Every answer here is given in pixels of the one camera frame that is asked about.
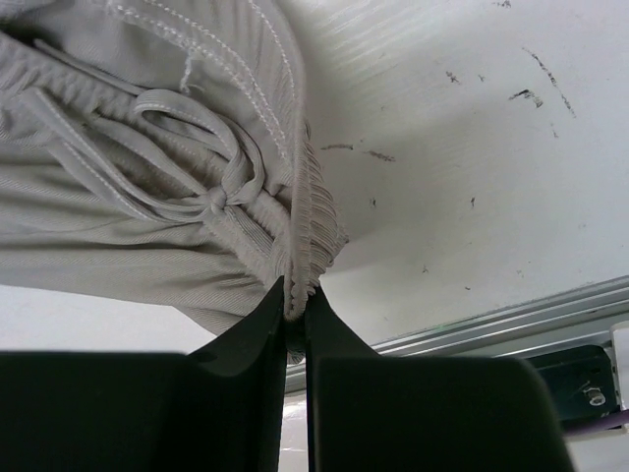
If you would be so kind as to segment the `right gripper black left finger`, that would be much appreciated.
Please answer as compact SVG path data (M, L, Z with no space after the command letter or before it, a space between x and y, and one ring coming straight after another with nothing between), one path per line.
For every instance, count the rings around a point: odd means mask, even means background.
M204 347L5 352L5 471L274 471L286 375L283 286Z

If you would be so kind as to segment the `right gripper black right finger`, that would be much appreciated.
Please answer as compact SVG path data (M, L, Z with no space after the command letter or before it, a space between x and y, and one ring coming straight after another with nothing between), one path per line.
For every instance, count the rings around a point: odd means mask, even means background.
M512 358L376 353L317 290L305 311L313 471L569 471L539 375Z

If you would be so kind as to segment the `grey trousers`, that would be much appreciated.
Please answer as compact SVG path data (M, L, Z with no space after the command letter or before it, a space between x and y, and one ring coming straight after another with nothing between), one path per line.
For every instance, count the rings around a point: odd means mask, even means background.
M298 328L346 244L273 1L1 5L1 281Z

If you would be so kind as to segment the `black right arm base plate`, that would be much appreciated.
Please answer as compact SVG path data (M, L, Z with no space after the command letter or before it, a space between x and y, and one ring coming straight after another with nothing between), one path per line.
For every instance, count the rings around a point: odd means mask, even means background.
M606 416L620 409L610 358L585 345L528 358L544 380L562 422Z

